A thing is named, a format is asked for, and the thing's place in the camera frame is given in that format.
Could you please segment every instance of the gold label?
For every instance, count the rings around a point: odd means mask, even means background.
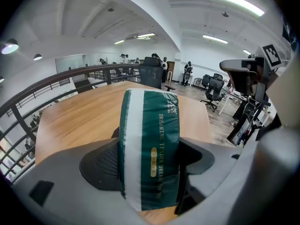
[[[156,164],[158,160],[158,150],[156,148],[151,149],[151,177],[156,177]]]

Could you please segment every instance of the green package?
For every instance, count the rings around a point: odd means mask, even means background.
[[[129,89],[120,119],[120,180],[125,199],[137,211],[176,204],[179,166],[177,96],[160,90]]]

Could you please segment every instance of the ceiling light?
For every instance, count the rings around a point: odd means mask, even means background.
[[[247,50],[243,50],[244,53],[247,53],[248,55],[250,55],[251,53],[248,52]]]
[[[4,48],[1,50],[2,54],[9,54],[17,50],[19,47],[18,42],[15,39],[9,39],[6,43]]]
[[[137,39],[139,39],[139,40],[150,40],[151,38],[150,37],[138,37]]]
[[[123,43],[123,42],[125,42],[125,40],[121,40],[119,42],[115,42],[115,44],[119,44],[119,43]]]
[[[155,33],[149,33],[149,34],[145,34],[145,35],[139,35],[137,36],[138,38],[143,38],[143,37],[150,37],[150,36],[154,36]]]
[[[223,16],[223,17],[229,17],[229,15],[228,15],[226,12],[223,12],[223,13],[222,13],[222,16]]]
[[[255,14],[257,14],[259,16],[264,14],[264,11],[262,11],[258,7],[254,6],[253,4],[251,4],[250,2],[247,2],[245,0],[226,0],[226,1],[233,2],[237,5],[240,5],[246,9],[250,10],[251,12],[254,12]]]
[[[221,43],[225,43],[227,44],[228,42],[224,41],[224,40],[221,40],[219,38],[216,38],[216,37],[211,37],[211,36],[206,36],[206,35],[203,35],[204,38],[208,38],[208,39],[211,39],[211,40],[216,40],[218,42],[221,42]]]
[[[38,53],[34,56],[33,60],[36,61],[36,60],[40,60],[41,58],[42,58],[42,55]]]

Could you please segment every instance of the fluorescent light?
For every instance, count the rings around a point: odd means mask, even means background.
[[[125,40],[121,40],[119,42],[115,42],[115,44],[124,43],[124,42],[125,42]]]
[[[208,39],[211,39],[211,40],[216,40],[218,42],[221,42],[221,43],[225,43],[227,44],[228,42],[224,41],[224,40],[221,40],[219,38],[216,38],[216,37],[210,37],[210,36],[206,36],[206,35],[203,35],[204,38],[208,38]]]
[[[255,14],[257,14],[259,16],[264,14],[264,11],[262,11],[258,7],[254,6],[253,4],[251,4],[250,2],[247,2],[245,0],[226,0],[226,1],[233,2],[237,5],[240,5],[246,9],[250,10],[251,12],[254,12]]]
[[[145,34],[145,35],[139,35],[137,36],[138,38],[143,38],[143,37],[150,37],[150,36],[154,36],[155,33],[149,33],[149,34]]]
[[[151,38],[150,37],[138,37],[137,39],[138,40],[150,40]]]
[[[251,53],[248,52],[247,50],[243,50],[244,53],[247,53],[248,55],[250,55]]]

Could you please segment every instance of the chair backrest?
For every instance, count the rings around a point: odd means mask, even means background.
[[[217,78],[218,80],[223,80],[223,76],[217,73],[215,73],[213,77]]]
[[[205,92],[207,99],[214,101],[219,100],[221,98],[220,93],[224,84],[225,82],[223,80],[221,81],[214,77],[211,77],[209,87]]]
[[[185,81],[188,81],[190,76],[191,76],[190,73],[185,73],[185,75],[184,75],[184,80],[185,80]]]
[[[209,83],[210,83],[210,76],[207,75],[207,74],[205,74],[205,75],[203,76],[202,85],[203,85],[203,86],[208,86]]]
[[[149,87],[161,89],[161,78],[163,76],[163,67],[138,65],[141,84]]]
[[[149,67],[160,67],[161,63],[157,58],[145,57],[143,65]]]

